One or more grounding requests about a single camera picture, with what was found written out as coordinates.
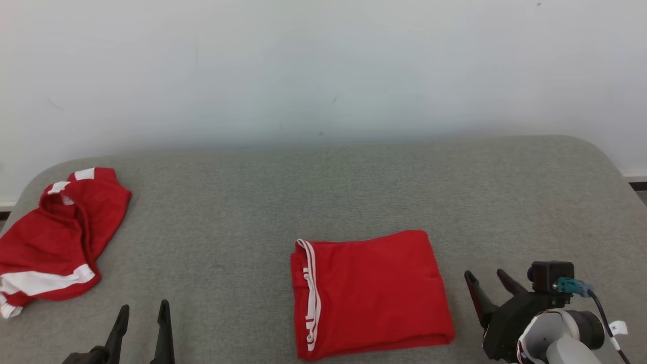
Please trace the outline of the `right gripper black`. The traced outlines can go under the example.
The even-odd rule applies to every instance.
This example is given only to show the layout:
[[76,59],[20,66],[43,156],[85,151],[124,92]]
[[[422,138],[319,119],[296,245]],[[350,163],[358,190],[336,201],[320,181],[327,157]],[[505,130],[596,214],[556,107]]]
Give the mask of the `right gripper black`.
[[564,308],[572,295],[528,292],[503,269],[497,269],[496,275],[513,295],[501,306],[492,302],[471,271],[464,273],[479,324],[485,330],[483,351],[494,361],[516,361],[519,338],[532,319],[548,309]]

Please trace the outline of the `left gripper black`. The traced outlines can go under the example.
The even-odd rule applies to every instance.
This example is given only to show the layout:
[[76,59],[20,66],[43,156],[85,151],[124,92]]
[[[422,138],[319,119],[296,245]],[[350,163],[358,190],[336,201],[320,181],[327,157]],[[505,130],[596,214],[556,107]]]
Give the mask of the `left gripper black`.
[[[122,340],[129,322],[129,305],[123,305],[104,346],[95,346],[89,352],[69,354],[62,364],[120,364]],[[159,333],[151,364],[175,364],[175,349],[168,300],[160,302],[157,316]]]

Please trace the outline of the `red shorts with white stripes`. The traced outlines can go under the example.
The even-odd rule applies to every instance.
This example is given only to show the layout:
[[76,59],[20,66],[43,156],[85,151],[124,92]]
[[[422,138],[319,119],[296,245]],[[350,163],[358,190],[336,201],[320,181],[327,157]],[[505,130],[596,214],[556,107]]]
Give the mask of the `red shorts with white stripes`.
[[113,168],[72,173],[0,237],[0,317],[35,300],[61,301],[99,283],[97,259],[125,218],[132,193]]

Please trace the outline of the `red jersey with white sleeves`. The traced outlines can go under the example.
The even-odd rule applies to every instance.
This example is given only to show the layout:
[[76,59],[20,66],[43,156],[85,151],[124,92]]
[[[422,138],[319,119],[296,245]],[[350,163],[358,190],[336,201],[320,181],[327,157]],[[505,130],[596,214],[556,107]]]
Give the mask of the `red jersey with white sleeves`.
[[325,357],[448,345],[455,338],[428,234],[296,240],[291,254],[297,354]]

